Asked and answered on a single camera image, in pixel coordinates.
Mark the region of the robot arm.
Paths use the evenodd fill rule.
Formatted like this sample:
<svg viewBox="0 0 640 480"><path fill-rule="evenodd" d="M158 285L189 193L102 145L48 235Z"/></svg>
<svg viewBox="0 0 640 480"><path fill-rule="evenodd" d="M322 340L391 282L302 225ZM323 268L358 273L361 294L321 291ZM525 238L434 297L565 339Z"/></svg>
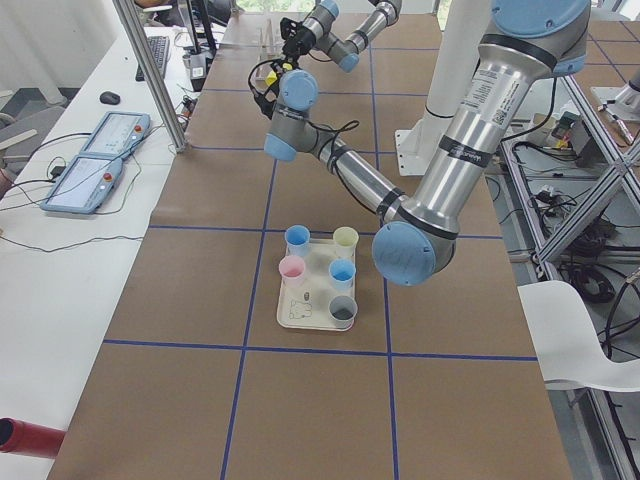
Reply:
<svg viewBox="0 0 640 480"><path fill-rule="evenodd" d="M302 56L318 50L341 70L351 72L371 41L398 21L402 9L402 2L396 0L371 1L371 4L374 10L345 39L333 32L339 16L335 1L320 1L301 21L283 18L280 21L283 60L297 67Z"/></svg>
<svg viewBox="0 0 640 480"><path fill-rule="evenodd" d="M455 1L451 4L425 120L409 136L429 155L422 180L406 195L346 145L337 129L309 117L318 97L301 57L323 52L344 71L399 19L397 1L377 1L348 37L332 27L336 3L320 1L302 20L283 19L282 52L270 61L274 82L254 100L271 125L265 152L280 161L308 153L322 161L382 226L373 240L377 270L413 286L444 269L455 252L458 217L506 130L538 80L578 72L586 58L587 1ZM426 121L445 124L429 132Z"/></svg>

